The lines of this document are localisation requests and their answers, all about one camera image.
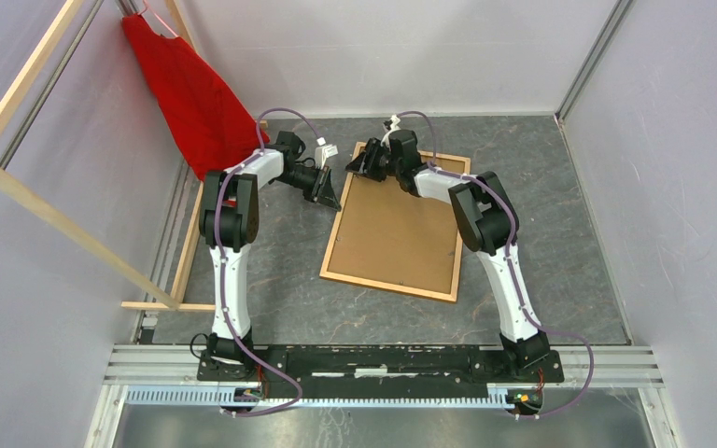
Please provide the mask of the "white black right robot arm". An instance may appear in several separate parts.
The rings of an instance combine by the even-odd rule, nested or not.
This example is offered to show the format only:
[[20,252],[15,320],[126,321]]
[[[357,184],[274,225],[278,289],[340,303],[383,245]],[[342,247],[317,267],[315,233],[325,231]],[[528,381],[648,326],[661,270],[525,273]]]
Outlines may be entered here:
[[520,272],[519,219],[498,176],[456,173],[426,161],[410,130],[391,131],[383,140],[370,139],[345,169],[375,182],[393,177],[412,196],[451,205],[459,236],[480,259],[495,297],[502,369],[515,381],[534,374],[551,346],[531,309]]

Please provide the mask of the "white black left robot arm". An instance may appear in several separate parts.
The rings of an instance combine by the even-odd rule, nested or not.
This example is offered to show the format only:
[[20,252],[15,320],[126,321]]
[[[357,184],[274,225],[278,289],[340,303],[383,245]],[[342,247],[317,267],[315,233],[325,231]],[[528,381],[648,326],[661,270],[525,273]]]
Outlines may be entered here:
[[280,182],[302,193],[309,203],[342,209],[331,183],[327,160],[338,153],[323,137],[315,156],[304,159],[305,143],[293,132],[204,178],[199,231],[205,239],[215,276],[216,309],[203,359],[220,362],[233,380],[245,380],[256,368],[247,307],[247,258],[260,227],[260,189]]

